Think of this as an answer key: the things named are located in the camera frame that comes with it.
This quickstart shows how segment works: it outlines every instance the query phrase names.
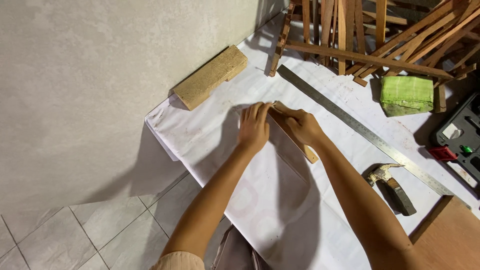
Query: green cloth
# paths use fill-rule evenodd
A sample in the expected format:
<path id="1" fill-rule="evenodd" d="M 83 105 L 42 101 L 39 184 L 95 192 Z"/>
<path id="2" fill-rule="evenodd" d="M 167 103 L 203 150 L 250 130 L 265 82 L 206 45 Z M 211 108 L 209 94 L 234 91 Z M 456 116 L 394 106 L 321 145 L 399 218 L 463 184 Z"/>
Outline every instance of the green cloth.
<path id="1" fill-rule="evenodd" d="M 433 82 L 421 76 L 383 77 L 380 101 L 387 117 L 428 112 L 433 110 Z"/>

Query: floor tile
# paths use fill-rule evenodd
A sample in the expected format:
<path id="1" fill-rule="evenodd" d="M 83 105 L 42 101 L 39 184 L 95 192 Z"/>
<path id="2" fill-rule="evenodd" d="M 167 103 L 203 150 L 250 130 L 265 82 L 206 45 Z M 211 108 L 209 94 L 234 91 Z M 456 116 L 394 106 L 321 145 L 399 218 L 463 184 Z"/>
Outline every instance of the floor tile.
<path id="1" fill-rule="evenodd" d="M 189 174 L 149 208 L 169 237 L 183 212 L 201 189 L 194 177 Z"/>
<path id="2" fill-rule="evenodd" d="M 108 267 L 105 265 L 100 254 L 96 253 L 78 270 L 108 270 Z"/>
<path id="3" fill-rule="evenodd" d="M 139 196 L 139 198 L 142 200 L 145 206 L 150 207 L 152 204 L 154 204 L 158 199 L 160 199 L 163 195 L 165 195 L 165 193 L 167 193 L 170 189 L 172 189 L 178 182 L 180 182 L 180 180 L 182 180 L 188 174 L 190 174 L 188 171 L 182 173 L 180 177 L 178 177 L 175 181 L 173 181 L 173 183 L 171 183 L 166 189 L 164 189 L 160 193 Z"/>
<path id="4" fill-rule="evenodd" d="M 0 257 L 5 255 L 12 247 L 15 246 L 12 236 L 8 232 L 8 228 L 0 218 Z"/>
<path id="5" fill-rule="evenodd" d="M 28 270 L 18 247 L 12 248 L 5 256 L 0 257 L 0 270 Z"/>
<path id="6" fill-rule="evenodd" d="M 112 240 L 145 210 L 138 197 L 70 206 L 97 250 Z"/>
<path id="7" fill-rule="evenodd" d="M 111 270 L 146 270 L 157 262 L 167 241 L 162 228 L 145 211 L 102 248 L 100 255 Z"/>
<path id="8" fill-rule="evenodd" d="M 218 246 L 222 241 L 223 234 L 230 227 L 231 224 L 232 223 L 225 217 L 222 219 L 222 221 L 220 221 L 217 228 L 215 229 L 212 238 L 210 238 L 210 241 L 208 242 L 207 251 L 205 252 L 205 269 L 210 269 L 210 266 L 212 266 L 213 260 L 215 259 L 216 253 L 218 251 Z"/>
<path id="9" fill-rule="evenodd" d="M 31 270 L 77 270 L 96 252 L 68 207 L 58 211 L 18 247 Z"/>
<path id="10" fill-rule="evenodd" d="M 22 211 L 2 214 L 15 242 L 20 243 L 27 235 L 40 227 L 45 221 L 55 215 L 61 207 L 47 210 Z"/>

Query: hand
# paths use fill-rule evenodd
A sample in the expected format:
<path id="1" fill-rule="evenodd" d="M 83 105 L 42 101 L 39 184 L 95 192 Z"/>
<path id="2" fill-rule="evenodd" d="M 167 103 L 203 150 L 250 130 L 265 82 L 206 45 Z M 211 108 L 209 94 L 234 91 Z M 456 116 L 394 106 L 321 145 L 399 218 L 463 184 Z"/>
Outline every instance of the hand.
<path id="1" fill-rule="evenodd" d="M 301 143 L 313 147 L 322 136 L 325 136 L 313 114 L 302 109 L 292 110 L 281 103 L 276 105 L 275 109 L 288 116 L 287 124 Z"/>
<path id="2" fill-rule="evenodd" d="M 265 123 L 267 111 L 272 106 L 271 102 L 257 102 L 243 109 L 240 116 L 240 131 L 237 138 L 239 147 L 244 147 L 258 153 L 262 150 L 270 135 L 270 126 Z"/>

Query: steel ruler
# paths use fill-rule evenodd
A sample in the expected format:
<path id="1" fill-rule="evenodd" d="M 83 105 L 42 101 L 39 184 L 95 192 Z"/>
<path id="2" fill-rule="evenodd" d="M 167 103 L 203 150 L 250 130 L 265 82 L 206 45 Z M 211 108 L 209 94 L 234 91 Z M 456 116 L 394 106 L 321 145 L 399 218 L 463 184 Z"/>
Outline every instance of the steel ruler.
<path id="1" fill-rule="evenodd" d="M 440 195 L 454 195 L 448 188 L 446 188 L 444 185 L 438 182 L 435 178 L 433 178 L 428 173 L 422 171 L 422 169 L 420 169 L 420 167 L 417 166 L 413 161 L 411 161 L 405 155 L 403 155 L 398 150 L 390 146 L 387 142 L 385 142 L 379 136 L 373 133 L 373 131 L 368 129 L 366 126 L 362 125 L 360 122 L 358 122 L 355 118 L 353 118 L 351 115 L 349 115 L 340 107 L 338 107 L 335 103 L 333 103 L 327 97 L 320 94 L 320 92 L 318 92 L 315 88 L 313 88 L 304 80 L 302 80 L 300 77 L 298 77 L 286 66 L 281 65 L 276 71 L 284 79 L 286 79 L 287 81 L 292 83 L 296 88 L 298 88 L 300 91 L 305 93 L 305 95 L 309 96 L 315 102 L 322 105 L 327 111 L 329 111 L 334 116 L 338 117 L 345 124 L 347 124 L 357 133 L 362 135 L 365 139 L 367 139 L 369 142 L 375 145 L 383 153 L 387 154 L 389 157 L 391 157 L 393 160 L 395 160 L 399 164 L 405 165 L 404 168 L 407 171 L 415 175 L 418 179 L 424 182 L 436 193 Z"/>

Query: sleeve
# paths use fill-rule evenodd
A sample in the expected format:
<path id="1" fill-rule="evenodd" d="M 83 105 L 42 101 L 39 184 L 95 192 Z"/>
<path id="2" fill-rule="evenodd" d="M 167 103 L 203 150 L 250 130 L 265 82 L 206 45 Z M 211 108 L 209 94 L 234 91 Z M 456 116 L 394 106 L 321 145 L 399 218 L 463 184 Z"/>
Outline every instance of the sleeve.
<path id="1" fill-rule="evenodd" d="M 186 251 L 175 251 L 158 259 L 150 270 L 205 270 L 200 257 Z"/>

